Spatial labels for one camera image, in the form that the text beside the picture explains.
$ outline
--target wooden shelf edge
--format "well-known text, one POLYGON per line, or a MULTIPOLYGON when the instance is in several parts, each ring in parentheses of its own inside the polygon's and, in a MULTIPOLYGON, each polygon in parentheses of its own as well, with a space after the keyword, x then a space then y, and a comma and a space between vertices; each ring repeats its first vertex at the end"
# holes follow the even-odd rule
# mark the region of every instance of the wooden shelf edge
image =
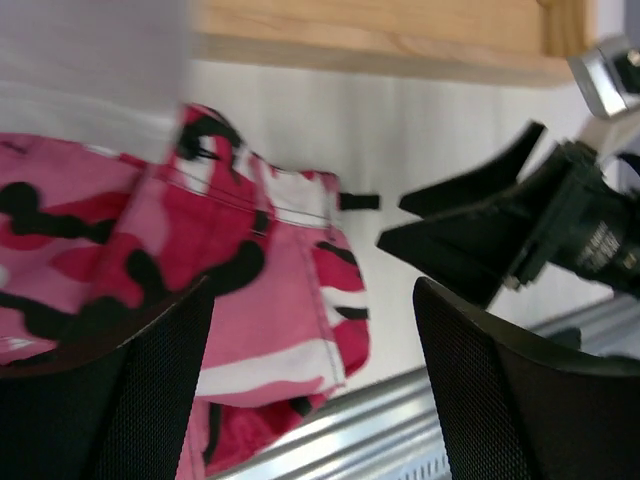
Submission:
POLYGON ((196 31, 196 57, 223 62, 531 87, 573 78, 561 58, 206 6, 196 31))

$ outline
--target white cloth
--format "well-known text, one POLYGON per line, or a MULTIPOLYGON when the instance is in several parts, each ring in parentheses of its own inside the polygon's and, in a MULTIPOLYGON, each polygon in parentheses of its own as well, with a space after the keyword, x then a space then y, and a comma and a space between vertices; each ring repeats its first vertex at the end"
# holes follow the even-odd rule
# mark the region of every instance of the white cloth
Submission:
POLYGON ((161 161, 180 119, 188 2, 0 0, 0 131, 161 161))

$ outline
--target belt loop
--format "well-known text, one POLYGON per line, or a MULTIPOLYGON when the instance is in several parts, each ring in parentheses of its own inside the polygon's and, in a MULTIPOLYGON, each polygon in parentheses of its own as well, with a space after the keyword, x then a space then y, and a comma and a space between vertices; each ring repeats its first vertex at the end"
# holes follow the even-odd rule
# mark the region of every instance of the belt loop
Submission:
POLYGON ((267 200, 266 185, 262 171, 265 162, 257 154, 252 153, 249 163, 253 172, 255 185, 256 219, 253 224, 253 233, 259 237, 264 237, 267 227, 269 226, 269 202, 267 200))
POLYGON ((338 191, 336 177, 331 173, 322 173, 322 185, 325 193, 325 210, 327 215, 327 236, 330 242, 336 239, 338 213, 338 191))

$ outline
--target metal bar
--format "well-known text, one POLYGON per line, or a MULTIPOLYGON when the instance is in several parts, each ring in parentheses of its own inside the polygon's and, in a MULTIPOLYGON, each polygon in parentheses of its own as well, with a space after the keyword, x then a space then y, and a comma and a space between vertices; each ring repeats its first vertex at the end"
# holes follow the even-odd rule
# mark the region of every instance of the metal bar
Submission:
MULTIPOLYGON (((534 331, 546 336, 578 327, 583 350, 598 354, 625 344, 640 333, 639 326, 640 303, 621 296, 534 331)), ((447 475, 428 375, 420 368, 330 401, 261 455, 211 479, 444 480, 447 475)))

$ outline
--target pink camouflage fabric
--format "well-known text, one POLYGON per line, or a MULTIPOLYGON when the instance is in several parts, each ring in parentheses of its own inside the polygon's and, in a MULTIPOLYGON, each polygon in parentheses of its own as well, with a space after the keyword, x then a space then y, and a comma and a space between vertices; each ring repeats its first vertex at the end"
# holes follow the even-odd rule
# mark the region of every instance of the pink camouflage fabric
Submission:
POLYGON ((0 364, 216 283, 178 478, 249 459, 366 362, 338 178, 272 166, 215 110, 186 108, 161 166, 0 134, 0 171, 0 364))

